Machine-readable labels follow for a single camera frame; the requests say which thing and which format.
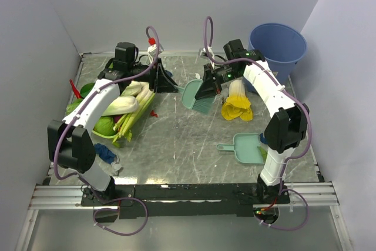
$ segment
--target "red clip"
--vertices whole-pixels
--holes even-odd
[[[150,112],[150,115],[151,115],[152,117],[158,118],[158,114],[155,113],[154,110],[152,110],[152,111]]]
[[[155,39],[154,38],[149,38],[149,44],[154,45],[155,44]]]

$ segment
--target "teal dustpan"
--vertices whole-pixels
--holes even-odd
[[[214,96],[196,100],[194,97],[196,96],[196,93],[199,90],[201,84],[201,79],[193,79],[188,82],[184,88],[181,88],[179,86],[177,86],[176,88],[179,90],[179,93],[183,94],[182,102],[185,108],[192,109],[207,115],[212,108]]]
[[[234,135],[234,144],[218,144],[217,149],[235,152],[235,158],[243,164],[264,164],[259,146],[257,133],[237,133]]]

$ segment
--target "blue bucket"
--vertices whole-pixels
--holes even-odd
[[[264,55],[274,76],[283,84],[306,54],[307,42],[289,26],[263,24],[251,32],[248,50],[251,49],[258,49]],[[249,81],[244,81],[248,91],[256,91]]]

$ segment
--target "dustpan handle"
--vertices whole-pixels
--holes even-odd
[[[184,92],[184,89],[185,88],[182,88],[180,86],[175,86],[177,88],[177,90],[179,91],[179,93],[183,93]]]
[[[234,151],[234,145],[232,144],[217,144],[217,149],[219,151]]]

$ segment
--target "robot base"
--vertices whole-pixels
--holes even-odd
[[[254,216],[253,205],[270,204],[278,195],[278,186],[265,189],[258,183],[210,183],[187,185],[116,185],[114,198],[142,200],[149,216],[236,215]],[[289,204],[289,195],[280,195],[277,204]],[[89,188],[83,190],[82,206],[119,207],[119,219],[144,217],[141,205],[132,200],[100,203]]]

